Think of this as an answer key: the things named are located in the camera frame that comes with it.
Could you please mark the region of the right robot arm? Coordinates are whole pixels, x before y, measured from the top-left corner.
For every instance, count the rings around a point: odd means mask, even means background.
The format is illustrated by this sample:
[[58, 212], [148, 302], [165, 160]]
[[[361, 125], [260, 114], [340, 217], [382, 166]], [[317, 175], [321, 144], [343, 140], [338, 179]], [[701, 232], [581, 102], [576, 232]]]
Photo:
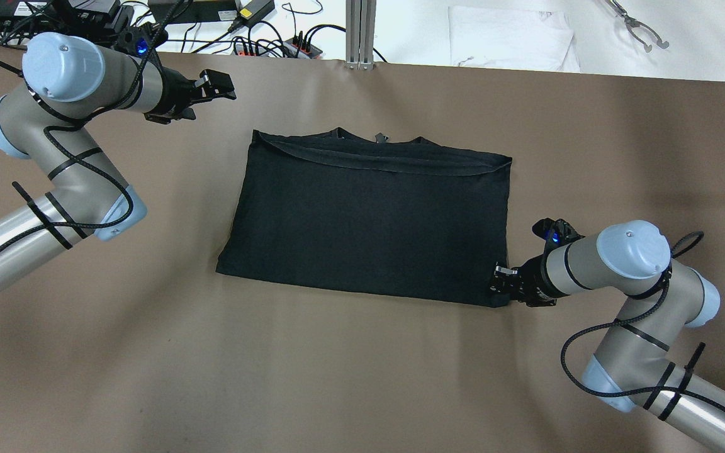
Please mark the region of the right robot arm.
[[561, 347], [567, 378], [614, 409], [648, 411], [705, 447], [725, 452], [725, 390], [697, 376], [705, 344], [685, 366], [667, 353], [685, 328], [705, 326], [719, 311], [719, 291], [678, 261], [697, 245], [692, 232], [670, 246], [652, 223], [629, 221], [583, 236], [563, 219], [541, 219], [533, 233], [544, 252], [520, 267], [495, 267], [493, 292], [527, 306], [554, 306], [575, 294], [624, 293], [611, 322], [576, 332]]

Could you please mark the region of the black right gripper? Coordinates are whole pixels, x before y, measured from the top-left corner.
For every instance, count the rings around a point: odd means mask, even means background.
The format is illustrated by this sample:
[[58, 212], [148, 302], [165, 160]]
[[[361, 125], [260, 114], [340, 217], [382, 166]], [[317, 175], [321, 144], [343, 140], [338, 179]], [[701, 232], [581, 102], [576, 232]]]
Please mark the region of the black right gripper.
[[555, 306], [555, 297], [549, 294], [549, 281], [544, 277], [544, 257], [535, 256], [518, 267], [495, 267], [495, 279], [509, 279], [510, 281], [490, 281], [489, 290], [496, 298], [517, 301], [527, 307]]

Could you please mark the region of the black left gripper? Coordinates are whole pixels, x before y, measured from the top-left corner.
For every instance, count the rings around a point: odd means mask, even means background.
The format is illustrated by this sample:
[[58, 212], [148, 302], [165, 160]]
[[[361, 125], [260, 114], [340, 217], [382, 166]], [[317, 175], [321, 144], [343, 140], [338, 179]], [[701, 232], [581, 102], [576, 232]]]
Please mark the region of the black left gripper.
[[218, 70], [203, 70], [196, 81], [187, 79], [176, 70], [162, 67], [161, 97], [158, 104], [145, 114], [145, 120], [153, 123], [172, 123], [174, 120], [195, 120], [193, 106], [209, 103], [216, 99], [236, 100], [236, 93], [230, 92], [203, 92], [204, 90], [234, 90], [233, 81], [229, 74]]

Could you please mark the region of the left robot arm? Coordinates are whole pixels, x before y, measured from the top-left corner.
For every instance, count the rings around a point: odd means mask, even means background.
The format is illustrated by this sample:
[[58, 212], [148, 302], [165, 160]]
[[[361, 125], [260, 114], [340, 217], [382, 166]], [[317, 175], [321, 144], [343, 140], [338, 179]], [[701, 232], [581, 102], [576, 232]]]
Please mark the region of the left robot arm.
[[147, 207], [84, 127], [109, 111], [168, 124], [195, 120], [193, 106], [236, 97], [230, 75], [205, 69], [188, 79], [154, 50], [124, 53], [55, 32], [29, 41], [22, 82], [0, 98], [0, 151], [30, 160], [52, 183], [0, 219], [0, 292], [85, 238], [108, 241]]

